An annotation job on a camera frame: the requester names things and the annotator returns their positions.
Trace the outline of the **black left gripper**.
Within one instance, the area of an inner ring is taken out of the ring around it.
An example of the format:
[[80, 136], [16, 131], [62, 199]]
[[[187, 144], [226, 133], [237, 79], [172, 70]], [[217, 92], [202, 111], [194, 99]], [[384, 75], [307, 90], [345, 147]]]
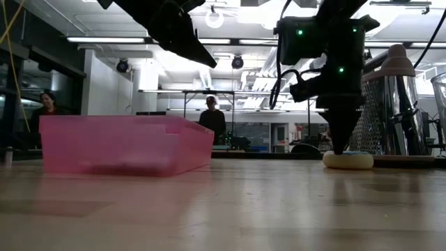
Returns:
[[195, 36], [189, 12], [206, 0], [144, 0], [146, 11], [139, 23], [154, 39], [167, 39], [164, 49], [185, 59], [214, 68], [217, 62]]

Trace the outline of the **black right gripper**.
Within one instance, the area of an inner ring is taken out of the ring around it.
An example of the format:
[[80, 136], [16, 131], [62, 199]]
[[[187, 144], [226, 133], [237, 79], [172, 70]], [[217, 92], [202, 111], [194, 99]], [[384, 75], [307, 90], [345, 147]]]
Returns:
[[328, 122], [335, 154], [342, 154], [361, 116], [357, 109], [364, 98], [361, 91], [364, 61], [361, 55], [327, 55], [327, 61], [316, 77], [316, 107]]

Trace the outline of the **blue frosted donut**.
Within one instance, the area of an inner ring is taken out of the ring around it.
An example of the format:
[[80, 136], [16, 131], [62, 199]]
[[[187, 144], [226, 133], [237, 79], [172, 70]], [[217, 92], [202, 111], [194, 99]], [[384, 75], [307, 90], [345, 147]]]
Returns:
[[323, 155], [322, 161], [327, 168], [333, 169], [371, 169], [374, 165], [374, 157], [361, 151], [344, 151], [341, 155], [329, 151]]

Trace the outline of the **person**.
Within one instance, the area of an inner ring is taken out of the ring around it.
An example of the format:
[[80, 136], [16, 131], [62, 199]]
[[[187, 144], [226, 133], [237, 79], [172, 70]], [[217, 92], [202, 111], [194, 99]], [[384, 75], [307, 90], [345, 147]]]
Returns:
[[226, 120], [224, 113], [216, 108], [217, 101], [214, 96], [206, 98], [207, 110], [199, 117], [199, 124], [214, 132], [213, 144], [217, 145], [220, 136], [226, 132]]
[[41, 148], [41, 138], [39, 133], [40, 117], [52, 115], [67, 115], [64, 108], [56, 104], [56, 97], [50, 91], [44, 91], [40, 94], [40, 103], [42, 107], [33, 111], [30, 120], [31, 141], [37, 149]]

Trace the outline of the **pink translucent plastic tray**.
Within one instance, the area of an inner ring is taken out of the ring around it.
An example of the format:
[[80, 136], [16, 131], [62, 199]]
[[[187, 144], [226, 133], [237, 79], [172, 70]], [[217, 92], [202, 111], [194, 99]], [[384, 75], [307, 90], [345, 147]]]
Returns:
[[214, 132], [177, 116], [42, 116], [44, 170], [175, 176], [210, 163]]

